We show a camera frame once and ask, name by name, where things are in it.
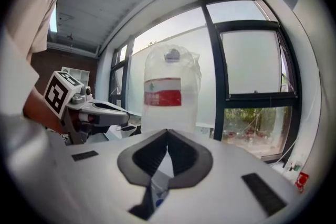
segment bottle label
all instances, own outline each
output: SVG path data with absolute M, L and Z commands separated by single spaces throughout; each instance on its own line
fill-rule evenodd
M 181 79 L 161 78 L 144 83 L 144 104 L 151 106 L 181 106 Z

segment forearm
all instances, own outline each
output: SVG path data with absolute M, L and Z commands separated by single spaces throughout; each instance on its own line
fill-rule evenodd
M 58 133 L 64 133 L 60 120 L 45 104 L 43 96 L 33 88 L 23 108 L 25 115 Z

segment plastic bottle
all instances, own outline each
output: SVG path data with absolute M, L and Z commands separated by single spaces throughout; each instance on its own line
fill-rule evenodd
M 141 132 L 194 132 L 201 84 L 199 55 L 175 45 L 154 48 L 145 63 Z

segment t-shirt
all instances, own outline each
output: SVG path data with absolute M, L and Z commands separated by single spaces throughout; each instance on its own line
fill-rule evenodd
M 9 35 L 26 58 L 47 49 L 49 21 L 56 0 L 15 0 L 6 19 Z

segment black window frame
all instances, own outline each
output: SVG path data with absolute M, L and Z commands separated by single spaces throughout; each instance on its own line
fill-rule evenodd
M 110 76 L 110 92 L 112 86 L 112 76 L 114 72 L 120 68 L 124 68 L 122 76 L 122 89 L 121 94 L 111 94 L 109 96 L 109 101 L 116 103 L 116 100 L 121 100 L 121 107 L 128 109 L 128 79 L 130 64 L 132 60 L 132 52 L 134 47 L 134 40 L 142 33 L 151 29 L 152 27 L 158 25 L 184 13 L 188 10 L 195 8 L 201 8 L 206 21 L 206 26 L 209 33 L 209 38 L 211 41 L 211 47 L 214 57 L 214 67 L 215 67 L 215 83 L 216 83 L 216 119 L 213 139 L 221 141 L 224 128 L 224 118 L 225 109 L 232 108 L 275 108 L 282 106 L 291 107 L 291 116 L 289 121 L 288 136 L 286 142 L 282 149 L 282 153 L 269 156 L 263 159 L 265 162 L 275 162 L 279 158 L 286 163 L 292 151 L 292 144 L 297 138 L 300 119 L 301 119 L 301 107 L 302 107 L 302 92 L 301 92 L 301 78 L 298 62 L 285 29 L 282 26 L 281 21 L 271 9 L 271 7 L 264 0 L 250 0 L 254 1 L 259 10 L 262 12 L 266 20 L 241 20 L 241 21 L 231 21 L 213 24 L 207 5 L 219 3 L 219 2 L 229 2 L 229 1 L 241 1 L 241 0 L 197 0 L 195 2 L 189 3 L 182 7 L 179 7 L 171 12 L 157 18 L 150 24 L 144 26 L 139 31 L 129 36 L 129 38 L 118 47 L 113 54 L 111 76 Z M 294 91 L 290 92 L 273 92 L 273 93 L 244 93 L 244 94 L 229 94 L 228 85 L 228 75 L 227 66 L 224 54 L 224 47 L 220 37 L 222 30 L 233 31 L 233 30 L 273 30 L 276 32 L 279 38 L 279 44 L 281 47 L 281 55 L 284 55 L 286 61 L 286 68 L 290 66 L 290 83 L 294 88 Z M 118 61 L 120 56 L 120 50 L 128 45 L 126 50 L 125 59 L 123 61 Z

